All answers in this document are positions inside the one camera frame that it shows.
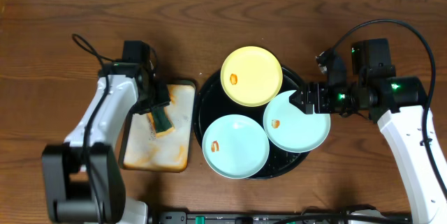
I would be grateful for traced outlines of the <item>light blue plate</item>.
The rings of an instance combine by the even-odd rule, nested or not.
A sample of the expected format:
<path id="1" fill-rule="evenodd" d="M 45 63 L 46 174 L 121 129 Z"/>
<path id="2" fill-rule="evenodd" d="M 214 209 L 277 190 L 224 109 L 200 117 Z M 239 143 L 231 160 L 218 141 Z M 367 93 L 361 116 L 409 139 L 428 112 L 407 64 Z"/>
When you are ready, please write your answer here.
<path id="1" fill-rule="evenodd" d="M 273 98 L 263 115 L 270 141 L 284 151 L 304 153 L 320 146 L 330 132 L 329 114 L 305 114 L 289 102 L 295 90 Z"/>
<path id="2" fill-rule="evenodd" d="M 202 150 L 207 164 L 217 174 L 246 179 L 266 164 L 270 142 L 259 123 L 240 114 L 229 114 L 206 129 Z"/>

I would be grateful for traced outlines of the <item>green yellow sponge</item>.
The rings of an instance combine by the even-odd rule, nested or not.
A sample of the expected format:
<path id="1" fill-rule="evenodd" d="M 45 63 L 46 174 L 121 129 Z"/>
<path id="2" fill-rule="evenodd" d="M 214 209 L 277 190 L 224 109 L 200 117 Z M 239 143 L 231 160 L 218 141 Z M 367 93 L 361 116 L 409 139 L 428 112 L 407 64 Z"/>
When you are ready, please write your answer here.
<path id="1" fill-rule="evenodd" d="M 164 107 L 157 107 L 153 109 L 147 117 L 153 126 L 156 137 L 168 135 L 175 129 L 172 121 L 166 114 L 166 109 Z"/>

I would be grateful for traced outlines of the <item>yellow plate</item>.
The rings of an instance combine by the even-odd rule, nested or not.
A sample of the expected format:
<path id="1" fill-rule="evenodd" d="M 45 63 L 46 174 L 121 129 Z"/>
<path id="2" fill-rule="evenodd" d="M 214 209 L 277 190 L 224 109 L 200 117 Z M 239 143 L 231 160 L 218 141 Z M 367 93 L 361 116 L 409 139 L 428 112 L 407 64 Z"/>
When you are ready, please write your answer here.
<path id="1" fill-rule="evenodd" d="M 258 107 L 270 102 L 283 82 L 281 64 L 262 47 L 246 46 L 231 52 L 222 64 L 225 94 L 239 105 Z"/>

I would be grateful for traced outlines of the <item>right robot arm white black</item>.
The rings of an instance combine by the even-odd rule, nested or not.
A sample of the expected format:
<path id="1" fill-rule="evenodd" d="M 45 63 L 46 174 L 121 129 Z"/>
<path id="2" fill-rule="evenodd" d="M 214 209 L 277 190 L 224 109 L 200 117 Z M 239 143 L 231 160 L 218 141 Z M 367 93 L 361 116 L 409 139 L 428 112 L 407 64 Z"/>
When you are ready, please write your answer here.
<path id="1" fill-rule="evenodd" d="M 434 132 L 432 114 L 423 117 L 428 96 L 417 77 L 398 77 L 388 40 L 363 40 L 351 46 L 353 74 L 348 84 L 341 57 L 317 57 L 326 82 L 310 82 L 289 98 L 305 114 L 357 114 L 366 110 L 379 127 L 397 163 L 414 223 L 445 223 L 446 198 L 430 162 L 446 177 L 446 159 Z"/>

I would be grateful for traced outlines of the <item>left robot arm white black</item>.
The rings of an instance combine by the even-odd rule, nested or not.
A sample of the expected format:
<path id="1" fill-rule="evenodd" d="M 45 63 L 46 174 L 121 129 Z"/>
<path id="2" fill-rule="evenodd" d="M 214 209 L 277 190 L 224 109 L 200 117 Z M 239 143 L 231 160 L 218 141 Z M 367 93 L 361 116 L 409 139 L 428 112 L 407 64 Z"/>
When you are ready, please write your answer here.
<path id="1" fill-rule="evenodd" d="M 170 102 L 166 83 L 137 64 L 109 64 L 95 96 L 62 144 L 41 156 L 47 212 L 53 223 L 149 223 L 146 203 L 126 196 L 115 146 L 132 114 Z"/>

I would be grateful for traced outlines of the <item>rectangular soapy water tray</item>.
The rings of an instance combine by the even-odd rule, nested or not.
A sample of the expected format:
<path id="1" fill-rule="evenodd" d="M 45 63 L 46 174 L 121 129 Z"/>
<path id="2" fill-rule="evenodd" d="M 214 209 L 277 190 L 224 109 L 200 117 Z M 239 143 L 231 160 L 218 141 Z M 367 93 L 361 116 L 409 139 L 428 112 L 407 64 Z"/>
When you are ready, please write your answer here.
<path id="1" fill-rule="evenodd" d="M 176 80 L 168 90 L 171 102 L 165 113 L 173 129 L 156 134 L 149 115 L 128 115 L 118 158 L 121 168 L 154 172 L 186 169 L 196 86 L 189 80 Z"/>

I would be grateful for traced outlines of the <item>round black serving tray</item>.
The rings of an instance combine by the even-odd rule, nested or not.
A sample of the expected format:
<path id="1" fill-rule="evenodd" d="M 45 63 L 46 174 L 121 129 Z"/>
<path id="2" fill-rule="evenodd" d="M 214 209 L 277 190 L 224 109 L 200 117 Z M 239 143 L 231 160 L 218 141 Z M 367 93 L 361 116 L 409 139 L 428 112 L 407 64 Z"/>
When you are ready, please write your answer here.
<path id="1" fill-rule="evenodd" d="M 193 130 L 198 144 L 202 144 L 205 131 L 216 119 L 228 114 L 241 114 L 263 123 L 267 105 L 246 107 L 231 100 L 225 93 L 218 70 L 210 76 L 198 92 L 193 106 Z M 270 143 L 270 153 L 266 164 L 250 179 L 272 179 L 290 172 L 299 166 L 309 154 L 284 151 Z"/>

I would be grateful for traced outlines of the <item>light blue plate front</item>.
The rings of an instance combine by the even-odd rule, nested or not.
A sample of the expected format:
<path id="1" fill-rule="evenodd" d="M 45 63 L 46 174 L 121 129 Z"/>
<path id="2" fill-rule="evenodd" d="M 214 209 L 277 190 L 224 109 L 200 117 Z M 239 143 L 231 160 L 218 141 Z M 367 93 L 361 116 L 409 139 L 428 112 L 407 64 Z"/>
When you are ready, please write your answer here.
<path id="1" fill-rule="evenodd" d="M 259 123 L 240 114 L 229 114 L 206 129 L 202 150 L 207 164 L 217 174 L 246 179 L 266 164 L 270 142 Z"/>

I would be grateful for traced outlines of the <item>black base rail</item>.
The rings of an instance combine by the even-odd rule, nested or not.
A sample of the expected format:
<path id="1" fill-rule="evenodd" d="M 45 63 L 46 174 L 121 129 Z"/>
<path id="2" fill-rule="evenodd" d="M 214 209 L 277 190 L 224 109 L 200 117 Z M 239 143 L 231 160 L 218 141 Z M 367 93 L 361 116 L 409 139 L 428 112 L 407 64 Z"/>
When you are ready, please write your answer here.
<path id="1" fill-rule="evenodd" d="M 370 218 L 379 218 L 374 223 L 412 223 L 410 215 L 388 214 L 380 216 L 377 211 L 362 210 L 358 213 L 312 213 L 301 214 L 223 214 L 187 213 L 185 211 L 164 211 L 153 214 L 148 223 L 156 224 L 271 224 L 271 223 L 372 223 Z"/>

